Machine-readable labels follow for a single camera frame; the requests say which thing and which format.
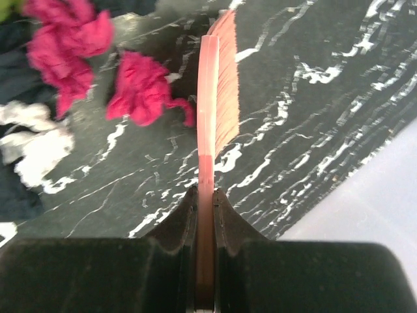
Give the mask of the pink hand brush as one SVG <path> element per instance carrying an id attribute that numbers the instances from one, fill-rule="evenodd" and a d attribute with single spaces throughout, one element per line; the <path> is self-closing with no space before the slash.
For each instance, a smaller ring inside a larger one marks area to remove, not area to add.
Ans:
<path id="1" fill-rule="evenodd" d="M 220 151 L 238 134 L 235 10 L 224 10 L 201 38 L 197 76 L 198 208 L 195 308 L 214 311 L 214 170 Z"/>

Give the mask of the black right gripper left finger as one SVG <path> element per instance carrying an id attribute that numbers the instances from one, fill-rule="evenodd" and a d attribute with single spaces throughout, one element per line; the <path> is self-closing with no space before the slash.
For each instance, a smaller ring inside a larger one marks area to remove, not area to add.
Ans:
<path id="1" fill-rule="evenodd" d="M 136 239 L 20 239 L 1 252 L 2 312 L 193 312 L 197 190 Z"/>

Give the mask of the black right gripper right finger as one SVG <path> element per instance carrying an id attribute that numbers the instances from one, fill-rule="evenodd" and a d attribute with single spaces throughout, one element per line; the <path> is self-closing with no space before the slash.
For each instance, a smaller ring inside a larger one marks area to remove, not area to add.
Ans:
<path id="1" fill-rule="evenodd" d="M 213 195 L 217 312 L 415 312 L 397 258 L 375 243 L 273 241 Z"/>

